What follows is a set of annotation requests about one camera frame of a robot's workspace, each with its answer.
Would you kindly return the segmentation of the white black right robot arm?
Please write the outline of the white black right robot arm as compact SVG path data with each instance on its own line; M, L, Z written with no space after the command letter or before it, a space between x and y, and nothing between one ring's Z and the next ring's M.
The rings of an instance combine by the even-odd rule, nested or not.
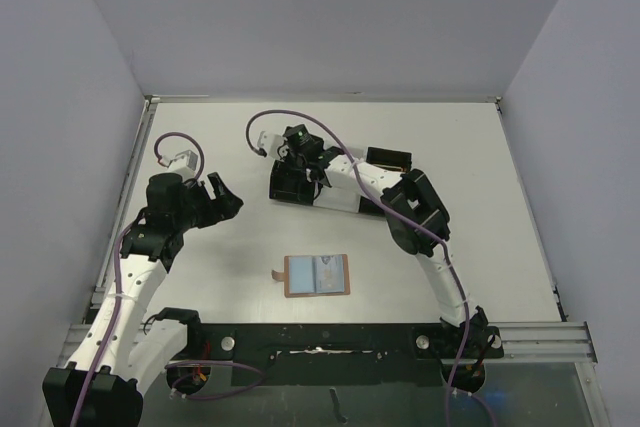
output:
M314 135L278 136L265 149L274 171L287 187L285 199L296 202L306 184L317 193L338 189L366 197L381 209L393 241L420 264L436 298L448 349L469 355L481 343L486 315L463 286L446 242L450 215L426 174L419 169L389 170L356 158L342 146L327 146Z

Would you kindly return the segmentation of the white bin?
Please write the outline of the white bin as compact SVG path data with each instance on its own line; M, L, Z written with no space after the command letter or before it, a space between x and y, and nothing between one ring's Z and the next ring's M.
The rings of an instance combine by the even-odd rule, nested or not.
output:
M360 195L348 190L338 189L335 187L330 188L322 184L318 184L312 206L314 208L358 213Z

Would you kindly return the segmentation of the black bin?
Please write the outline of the black bin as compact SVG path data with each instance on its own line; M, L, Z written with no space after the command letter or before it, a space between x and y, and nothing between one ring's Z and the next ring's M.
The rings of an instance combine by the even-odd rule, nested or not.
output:
M365 149L365 161L395 172L407 173L412 169L412 154L410 152L369 146ZM360 197L358 213L375 217L384 216L384 211L364 195Z
M269 198L271 200L311 206L319 190L317 184L307 179L304 171L297 170L283 162L273 163L269 178Z

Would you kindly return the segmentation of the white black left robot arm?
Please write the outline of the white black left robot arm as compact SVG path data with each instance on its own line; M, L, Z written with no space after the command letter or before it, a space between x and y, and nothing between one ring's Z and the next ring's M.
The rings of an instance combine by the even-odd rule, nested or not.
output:
M146 341L136 339L147 308L184 245L185 234L233 219L243 201L216 172L206 182L177 173L149 179L146 204L119 235L114 280L89 331L62 367L42 384L55 426L136 426L144 395L175 355L201 353L199 315L172 309L171 321Z

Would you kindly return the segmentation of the tan leather card holder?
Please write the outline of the tan leather card holder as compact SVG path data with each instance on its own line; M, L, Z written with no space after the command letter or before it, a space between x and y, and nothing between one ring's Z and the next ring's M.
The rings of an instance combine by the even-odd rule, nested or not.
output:
M286 298L346 296L351 293L348 256L285 256L283 269L271 278L283 285Z

